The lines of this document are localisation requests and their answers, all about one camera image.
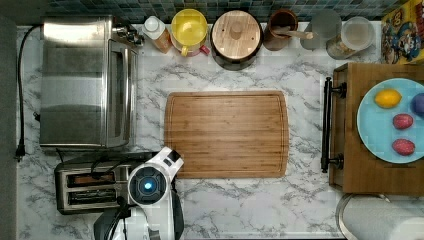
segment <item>tray handle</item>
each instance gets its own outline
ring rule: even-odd
[[[340,86],[333,88],[331,77],[327,77],[324,85],[324,116],[322,122],[322,155],[321,169],[327,173],[328,165],[335,164],[337,169],[343,169],[344,156],[342,153],[330,158],[330,134],[331,134],[331,100],[333,93],[338,93],[340,98],[346,98],[347,84],[344,82]]]

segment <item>wooden cutting board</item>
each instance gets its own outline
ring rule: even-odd
[[[171,93],[165,145],[184,159],[179,178],[281,177],[287,121],[280,91]]]

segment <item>toaster oven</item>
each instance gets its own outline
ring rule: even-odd
[[[43,26],[40,146],[126,145],[134,129],[137,45],[113,17],[47,17]]]

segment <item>wooden spoon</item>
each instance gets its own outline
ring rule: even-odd
[[[287,27],[273,27],[272,31],[278,35],[288,35],[292,37],[297,37],[301,39],[312,39],[314,38],[313,32],[299,32],[299,31],[290,31],[290,26]]]

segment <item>toaster slot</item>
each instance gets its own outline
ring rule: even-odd
[[[69,205],[116,202],[115,189],[97,189],[81,192],[70,192]]]
[[[101,186],[115,183],[114,172],[104,175],[102,173],[96,172],[96,174],[99,176],[98,179],[93,178],[90,173],[69,175],[67,176],[68,188]]]

